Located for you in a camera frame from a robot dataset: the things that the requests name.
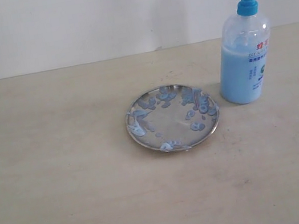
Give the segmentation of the round metal plate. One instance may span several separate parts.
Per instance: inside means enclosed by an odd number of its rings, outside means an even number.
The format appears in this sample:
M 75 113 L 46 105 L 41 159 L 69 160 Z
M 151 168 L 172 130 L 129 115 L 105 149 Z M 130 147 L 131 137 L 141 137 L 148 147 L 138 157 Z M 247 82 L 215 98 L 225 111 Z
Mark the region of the round metal plate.
M 190 150 L 217 129 L 219 106 L 208 92 L 187 85 L 146 91 L 129 107 L 127 132 L 140 146 L 161 152 Z

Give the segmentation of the blue pump lotion bottle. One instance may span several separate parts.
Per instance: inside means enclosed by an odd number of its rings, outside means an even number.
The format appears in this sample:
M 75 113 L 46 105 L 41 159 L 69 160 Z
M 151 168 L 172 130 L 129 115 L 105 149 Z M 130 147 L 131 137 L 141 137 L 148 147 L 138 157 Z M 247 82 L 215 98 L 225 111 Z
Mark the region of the blue pump lotion bottle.
M 225 21 L 221 38 L 221 96 L 237 104 L 257 100 L 264 82 L 270 24 L 258 13 L 256 0 L 237 3 L 236 14 Z

